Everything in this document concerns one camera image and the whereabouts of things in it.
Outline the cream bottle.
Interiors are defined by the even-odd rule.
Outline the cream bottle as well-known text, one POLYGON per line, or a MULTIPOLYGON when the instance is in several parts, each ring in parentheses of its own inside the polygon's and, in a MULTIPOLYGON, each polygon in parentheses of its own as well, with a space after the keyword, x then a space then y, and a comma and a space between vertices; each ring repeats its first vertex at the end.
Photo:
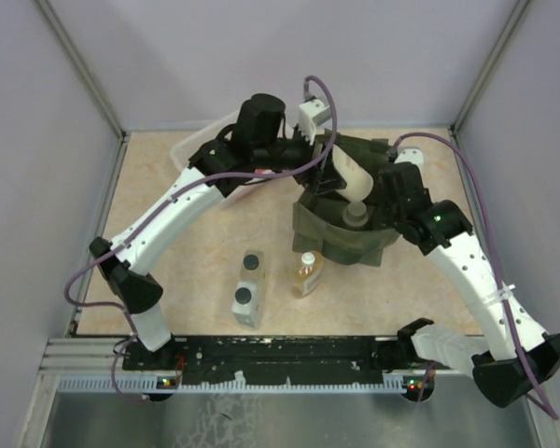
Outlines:
POLYGON ((363 202, 373 189, 372 176, 338 146, 332 149, 332 164, 344 182, 336 192, 350 203, 363 202))
POLYGON ((343 223, 353 229, 360 229, 367 225, 369 213, 364 203, 350 203, 342 212, 343 223))

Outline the olive green canvas bag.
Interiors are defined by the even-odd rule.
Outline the olive green canvas bag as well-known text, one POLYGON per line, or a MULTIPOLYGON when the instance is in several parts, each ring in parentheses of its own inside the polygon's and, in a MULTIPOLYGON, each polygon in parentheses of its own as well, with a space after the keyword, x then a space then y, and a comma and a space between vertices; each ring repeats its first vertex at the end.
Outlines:
POLYGON ((363 201, 369 221, 360 229, 346 226, 344 208, 350 204, 336 191, 314 195, 307 186, 292 210, 292 249, 298 253, 317 251, 328 260, 341 265, 362 264, 378 267, 384 250, 394 244, 399 234, 384 224, 380 217, 381 186, 379 171, 392 162, 386 139, 371 140, 338 133, 333 146, 351 156, 373 179, 373 189, 363 201))

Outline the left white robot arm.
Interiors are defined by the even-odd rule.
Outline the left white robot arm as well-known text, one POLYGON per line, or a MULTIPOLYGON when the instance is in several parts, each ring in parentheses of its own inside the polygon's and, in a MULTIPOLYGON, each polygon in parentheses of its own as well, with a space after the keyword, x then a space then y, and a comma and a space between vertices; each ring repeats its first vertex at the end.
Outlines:
POLYGON ((202 142, 176 181, 134 224, 110 240, 91 242, 96 267, 153 369, 165 370, 175 359, 173 334, 160 306, 163 288, 151 274, 169 246, 201 215, 254 179, 294 177, 310 186, 326 170, 337 132, 332 130, 325 143, 316 138, 322 124, 337 122, 334 100, 306 92, 291 134, 286 133, 286 117, 280 98, 252 95, 232 119, 203 129, 202 142))

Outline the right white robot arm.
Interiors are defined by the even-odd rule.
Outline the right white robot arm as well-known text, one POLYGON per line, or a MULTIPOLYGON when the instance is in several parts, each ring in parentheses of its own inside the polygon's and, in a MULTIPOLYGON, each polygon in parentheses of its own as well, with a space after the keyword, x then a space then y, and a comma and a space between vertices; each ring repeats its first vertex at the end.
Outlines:
POLYGON ((381 169, 379 183, 394 229, 452 282, 483 333, 468 337, 419 318, 398 332, 399 361, 412 370, 436 361, 464 373, 499 408, 552 378, 560 369, 560 333, 549 333, 497 282, 461 209, 432 202, 411 162, 381 169))

